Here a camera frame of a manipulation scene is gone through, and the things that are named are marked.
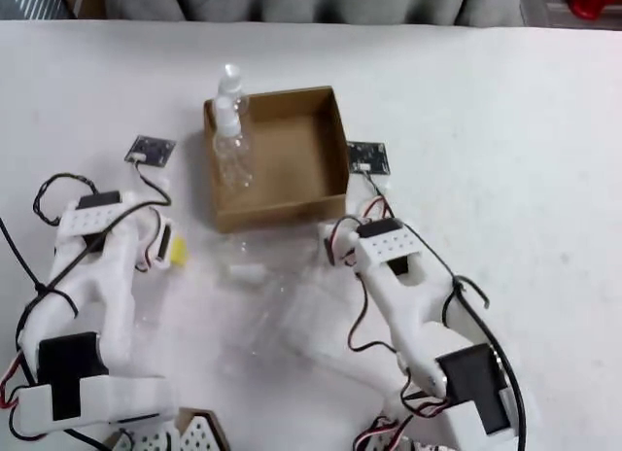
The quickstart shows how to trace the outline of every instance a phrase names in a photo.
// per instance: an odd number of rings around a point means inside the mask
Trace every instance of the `cardboard box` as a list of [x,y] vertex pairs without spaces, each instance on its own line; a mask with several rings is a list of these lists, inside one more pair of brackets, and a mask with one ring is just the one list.
[[348,153],[331,87],[251,96],[255,180],[231,191],[212,148],[212,101],[204,105],[212,214],[220,232],[292,225],[345,214]]

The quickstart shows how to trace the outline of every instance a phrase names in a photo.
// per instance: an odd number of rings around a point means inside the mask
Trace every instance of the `bottle cap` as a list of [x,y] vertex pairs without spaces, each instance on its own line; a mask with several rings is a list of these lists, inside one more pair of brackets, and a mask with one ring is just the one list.
[[224,94],[233,99],[239,98],[242,94],[242,74],[237,65],[225,65],[225,73],[218,85],[218,94]]
[[214,101],[216,128],[223,137],[235,137],[242,131],[240,117],[235,112],[233,101],[227,96],[218,96]]

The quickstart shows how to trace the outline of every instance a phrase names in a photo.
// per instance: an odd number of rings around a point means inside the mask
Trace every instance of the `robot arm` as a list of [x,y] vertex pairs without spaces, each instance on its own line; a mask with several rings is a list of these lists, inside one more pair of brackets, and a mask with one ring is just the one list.
[[[52,279],[99,232],[138,203],[132,192],[88,195],[69,204],[58,228]],[[164,378],[125,376],[134,322],[132,279],[144,259],[166,267],[173,227],[145,209],[128,215],[56,287],[78,310],[104,307],[98,331],[62,335],[74,319],[60,295],[30,313],[18,343],[36,385],[19,391],[20,429],[29,435],[94,423],[169,420],[175,395]]]
[[[452,328],[440,323],[458,280],[435,276],[421,241],[396,219],[360,225],[342,238],[354,248],[354,270],[389,325],[400,369],[422,397],[446,404],[432,417],[414,416],[405,434],[461,451],[516,449],[517,405],[497,353],[457,302]],[[402,393],[388,398],[383,411],[400,421],[413,410]]]

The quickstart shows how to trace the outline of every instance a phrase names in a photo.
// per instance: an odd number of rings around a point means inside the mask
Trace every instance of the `yellow object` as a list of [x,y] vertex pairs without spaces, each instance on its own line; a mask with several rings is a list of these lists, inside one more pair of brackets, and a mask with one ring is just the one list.
[[173,239],[173,246],[171,247],[171,263],[178,266],[186,265],[188,261],[188,247],[186,247],[186,240],[179,235]]

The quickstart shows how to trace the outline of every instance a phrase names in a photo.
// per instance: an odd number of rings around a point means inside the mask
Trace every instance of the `plastic bottle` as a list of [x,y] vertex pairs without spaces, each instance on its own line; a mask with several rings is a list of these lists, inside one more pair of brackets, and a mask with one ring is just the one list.
[[242,90],[242,74],[237,65],[225,65],[225,73],[218,84],[218,95],[231,98],[240,118],[249,112],[249,97]]
[[249,134],[242,131],[233,101],[218,96],[214,101],[216,134],[213,148],[223,182],[231,189],[245,189],[253,183],[253,161]]

